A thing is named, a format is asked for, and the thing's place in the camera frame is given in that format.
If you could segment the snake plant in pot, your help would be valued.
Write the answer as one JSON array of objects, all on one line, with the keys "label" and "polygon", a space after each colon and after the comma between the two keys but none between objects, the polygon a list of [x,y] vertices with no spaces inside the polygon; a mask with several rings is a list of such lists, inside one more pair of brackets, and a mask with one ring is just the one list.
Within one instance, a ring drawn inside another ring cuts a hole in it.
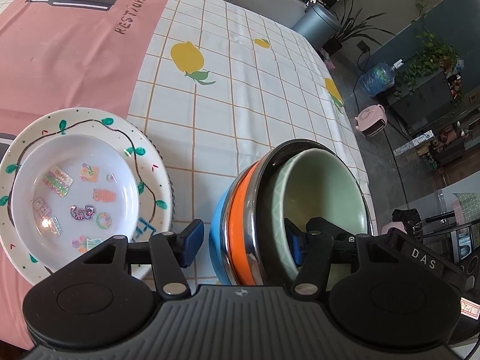
[{"label": "snake plant in pot", "polygon": [[322,47],[328,55],[334,55],[336,52],[342,49],[344,43],[354,38],[367,39],[377,45],[381,45],[377,39],[368,34],[368,31],[378,31],[381,33],[394,35],[394,33],[390,30],[371,24],[372,20],[381,16],[385,16],[385,12],[380,12],[371,16],[367,16],[364,19],[360,19],[360,14],[362,13],[363,9],[360,8],[357,12],[354,12],[354,1],[355,0],[343,0],[343,10],[340,16],[335,10],[331,11],[331,13],[334,15],[334,18],[340,25],[340,30],[337,30],[337,33],[332,35]]}]

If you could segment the green ceramic bowl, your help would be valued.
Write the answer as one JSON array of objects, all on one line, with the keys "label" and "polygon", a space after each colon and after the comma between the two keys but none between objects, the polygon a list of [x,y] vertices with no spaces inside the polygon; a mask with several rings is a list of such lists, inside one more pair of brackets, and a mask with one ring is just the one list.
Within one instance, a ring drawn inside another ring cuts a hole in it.
[{"label": "green ceramic bowl", "polygon": [[370,218],[360,186],[336,155],[304,150],[290,158],[268,182],[258,214],[263,264],[273,284],[290,284],[299,269],[290,253],[284,219],[304,233],[321,217],[352,233],[368,233]]}]

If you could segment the trailing green ivy plant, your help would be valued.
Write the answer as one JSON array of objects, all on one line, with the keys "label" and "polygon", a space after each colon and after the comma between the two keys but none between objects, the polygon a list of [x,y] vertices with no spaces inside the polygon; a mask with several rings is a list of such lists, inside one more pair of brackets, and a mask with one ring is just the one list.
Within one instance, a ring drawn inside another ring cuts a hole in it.
[{"label": "trailing green ivy plant", "polygon": [[397,100],[400,100],[403,94],[413,95],[419,79],[438,71],[452,71],[458,62],[456,49],[439,40],[425,23],[429,2],[430,0],[415,2],[417,18],[412,21],[412,26],[418,31],[416,38],[421,42],[421,46],[408,60],[406,69],[397,75],[394,90]]}]

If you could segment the checked lemon tablecloth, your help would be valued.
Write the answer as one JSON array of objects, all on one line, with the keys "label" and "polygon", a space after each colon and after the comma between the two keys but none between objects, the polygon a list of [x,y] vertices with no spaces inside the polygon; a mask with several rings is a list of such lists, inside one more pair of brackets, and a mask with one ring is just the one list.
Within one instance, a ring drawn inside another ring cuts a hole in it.
[{"label": "checked lemon tablecloth", "polygon": [[[233,178],[293,138],[318,141],[368,178],[352,126],[326,65],[287,27],[221,0],[181,0],[183,24],[169,57],[195,87],[191,145],[175,144],[167,171],[178,214],[172,228],[209,221]],[[1,286],[31,283],[1,243]]]}]

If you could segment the small clear sticker dish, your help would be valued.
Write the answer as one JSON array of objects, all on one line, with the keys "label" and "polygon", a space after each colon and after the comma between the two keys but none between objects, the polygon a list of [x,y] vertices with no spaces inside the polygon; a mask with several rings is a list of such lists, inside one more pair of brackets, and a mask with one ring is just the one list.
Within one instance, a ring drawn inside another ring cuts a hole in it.
[{"label": "small clear sticker dish", "polygon": [[132,238],[139,216],[137,183],[106,142],[61,135],[21,160],[10,212],[28,253],[55,272],[111,236]]}]

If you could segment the white painted ceramic plate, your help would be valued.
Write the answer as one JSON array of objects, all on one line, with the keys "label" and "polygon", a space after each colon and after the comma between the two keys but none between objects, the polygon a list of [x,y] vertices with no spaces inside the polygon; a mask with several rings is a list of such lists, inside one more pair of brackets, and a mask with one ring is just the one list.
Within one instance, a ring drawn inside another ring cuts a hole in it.
[{"label": "white painted ceramic plate", "polygon": [[30,284],[111,236],[135,243],[168,231],[174,207],[160,152],[106,111],[44,115],[1,160],[1,245]]}]

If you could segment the blue water jug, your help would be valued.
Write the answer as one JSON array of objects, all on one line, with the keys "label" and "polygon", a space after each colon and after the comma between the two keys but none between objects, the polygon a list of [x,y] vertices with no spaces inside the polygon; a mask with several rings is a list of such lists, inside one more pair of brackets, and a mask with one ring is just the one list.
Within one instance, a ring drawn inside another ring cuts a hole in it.
[{"label": "blue water jug", "polygon": [[395,84],[396,72],[404,65],[402,59],[392,65],[378,63],[360,77],[360,87],[371,98],[386,91]]}]

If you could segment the grey trash can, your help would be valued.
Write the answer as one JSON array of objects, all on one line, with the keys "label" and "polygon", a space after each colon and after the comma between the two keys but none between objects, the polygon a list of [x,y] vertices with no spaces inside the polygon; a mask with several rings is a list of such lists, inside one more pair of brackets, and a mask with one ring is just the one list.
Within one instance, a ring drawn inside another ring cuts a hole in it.
[{"label": "grey trash can", "polygon": [[323,47],[340,29],[341,24],[336,16],[319,3],[308,6],[304,15],[292,27],[295,33],[302,35],[315,49]]}]

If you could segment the pink restaurant placemat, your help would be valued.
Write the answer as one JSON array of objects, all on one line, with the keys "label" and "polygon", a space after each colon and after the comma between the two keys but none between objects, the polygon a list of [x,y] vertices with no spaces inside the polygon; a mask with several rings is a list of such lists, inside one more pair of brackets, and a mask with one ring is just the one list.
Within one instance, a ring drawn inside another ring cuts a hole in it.
[{"label": "pink restaurant placemat", "polygon": [[67,108],[136,126],[166,166],[192,143],[195,87],[169,57],[182,0],[1,0],[1,135]]}]

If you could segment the pink space heater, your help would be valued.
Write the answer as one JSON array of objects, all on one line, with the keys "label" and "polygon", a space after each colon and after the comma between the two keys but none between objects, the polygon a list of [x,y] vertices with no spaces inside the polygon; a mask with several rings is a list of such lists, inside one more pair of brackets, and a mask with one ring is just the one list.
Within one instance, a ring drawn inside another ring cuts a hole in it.
[{"label": "pink space heater", "polygon": [[381,104],[368,106],[355,117],[355,121],[355,129],[364,137],[371,138],[387,125],[385,108]]}]

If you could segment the orange steel bowl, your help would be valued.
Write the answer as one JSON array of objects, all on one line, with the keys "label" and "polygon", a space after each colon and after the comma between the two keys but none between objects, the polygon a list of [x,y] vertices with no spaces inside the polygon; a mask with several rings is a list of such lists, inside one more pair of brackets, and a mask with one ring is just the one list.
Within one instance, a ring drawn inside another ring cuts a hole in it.
[{"label": "orange steel bowl", "polygon": [[294,139],[268,152],[236,179],[229,203],[228,244],[223,255],[231,262],[237,283],[290,285],[294,282],[271,283],[268,279],[262,259],[263,247],[260,245],[258,214],[263,206],[265,190],[274,173],[290,158],[304,150],[314,148],[327,150],[336,155],[315,141]]}]

